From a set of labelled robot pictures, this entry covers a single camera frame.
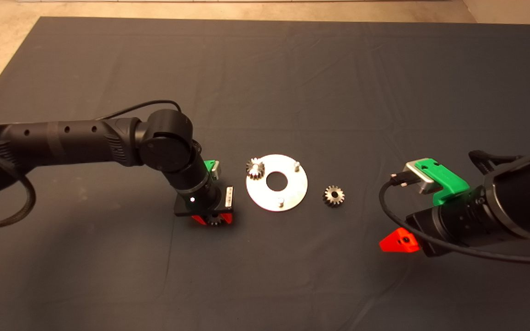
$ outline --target metal plate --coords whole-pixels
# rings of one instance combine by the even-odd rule
[[[253,180],[247,177],[247,191],[251,199],[263,209],[284,211],[296,207],[308,190],[308,178],[304,168],[297,161],[281,154],[271,154],[259,159],[265,165],[263,177]],[[281,191],[273,191],[267,186],[267,176],[272,172],[281,172],[288,179],[288,185]]]

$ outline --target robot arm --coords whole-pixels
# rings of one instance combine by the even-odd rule
[[[426,163],[429,166],[432,163],[433,169],[417,161],[413,163],[418,167],[407,164],[403,172],[393,175],[382,189],[380,202],[395,222],[402,221],[385,205],[383,193],[387,187],[418,183],[421,193],[437,193],[433,199],[435,206],[408,215],[400,225],[403,228],[381,241],[382,249],[405,252],[422,249],[429,257],[457,251],[494,260],[530,263],[530,257],[509,258],[468,248],[530,239],[530,155],[494,157],[490,161],[497,168],[484,162],[484,155],[487,154],[479,151],[470,153],[472,161],[485,174],[484,183],[473,190],[434,160]]]
[[[232,187],[220,187],[219,162],[206,161],[183,113],[155,111],[137,118],[0,124],[0,160],[22,176],[35,167],[114,161],[162,172],[177,191],[176,216],[203,225],[232,222]],[[17,178],[0,167],[0,190]]]

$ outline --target gear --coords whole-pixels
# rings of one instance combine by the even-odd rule
[[[264,173],[265,165],[256,157],[247,162],[247,176],[251,179],[261,179]]]
[[[322,196],[329,207],[339,207],[345,201],[345,193],[338,186],[328,186]]]
[[[208,224],[209,226],[219,226],[220,224],[222,224],[222,222],[223,221],[220,218],[211,218],[206,222],[206,224]]]

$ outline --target dark gray mat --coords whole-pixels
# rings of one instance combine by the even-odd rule
[[[34,211],[0,229],[0,330],[530,330],[530,266],[377,245],[395,228],[377,191],[406,161],[475,186],[469,150],[530,153],[530,26],[43,17],[0,77],[0,122],[155,98],[180,102],[223,163],[234,226],[175,218],[149,168],[38,168]],[[280,214],[244,187],[244,163],[271,153],[309,176]],[[322,203],[330,184],[340,209]],[[431,205],[389,201],[402,216]],[[0,216],[22,203],[0,193]]]

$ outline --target concrete floor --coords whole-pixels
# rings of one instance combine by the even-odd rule
[[[484,0],[490,3],[500,0]],[[481,6],[492,10],[495,6]],[[0,0],[0,73],[40,16],[475,23],[463,0],[407,2],[128,3]],[[488,21],[488,13],[480,22]]]

